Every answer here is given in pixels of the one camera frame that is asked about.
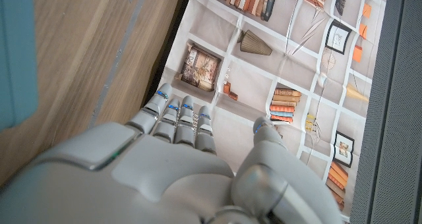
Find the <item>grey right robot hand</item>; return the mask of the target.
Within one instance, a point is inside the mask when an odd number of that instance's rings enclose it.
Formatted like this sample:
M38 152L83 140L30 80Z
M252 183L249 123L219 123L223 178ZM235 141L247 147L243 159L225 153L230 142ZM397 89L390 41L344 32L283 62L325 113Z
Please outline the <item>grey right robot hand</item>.
M207 107L163 84L126 124L40 154L1 190L2 223L341 223L328 188L259 117L238 171L216 155Z

